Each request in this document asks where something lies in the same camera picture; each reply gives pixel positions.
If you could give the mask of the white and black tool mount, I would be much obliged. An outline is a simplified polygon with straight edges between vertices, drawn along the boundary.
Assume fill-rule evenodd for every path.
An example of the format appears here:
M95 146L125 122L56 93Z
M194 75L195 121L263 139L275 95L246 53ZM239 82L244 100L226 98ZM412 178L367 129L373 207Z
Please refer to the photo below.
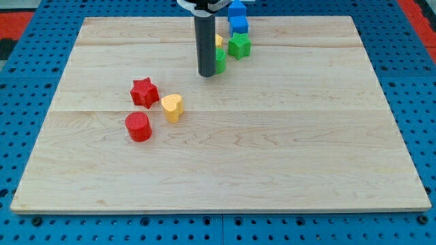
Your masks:
M197 17L209 17L231 2L231 0L176 0L180 7Z

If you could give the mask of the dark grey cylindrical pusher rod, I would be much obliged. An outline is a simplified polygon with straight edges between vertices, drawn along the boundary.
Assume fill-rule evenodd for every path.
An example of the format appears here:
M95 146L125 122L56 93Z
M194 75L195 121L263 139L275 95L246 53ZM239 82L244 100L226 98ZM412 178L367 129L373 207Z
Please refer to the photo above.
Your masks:
M203 77L215 75L215 16L194 16L198 73Z

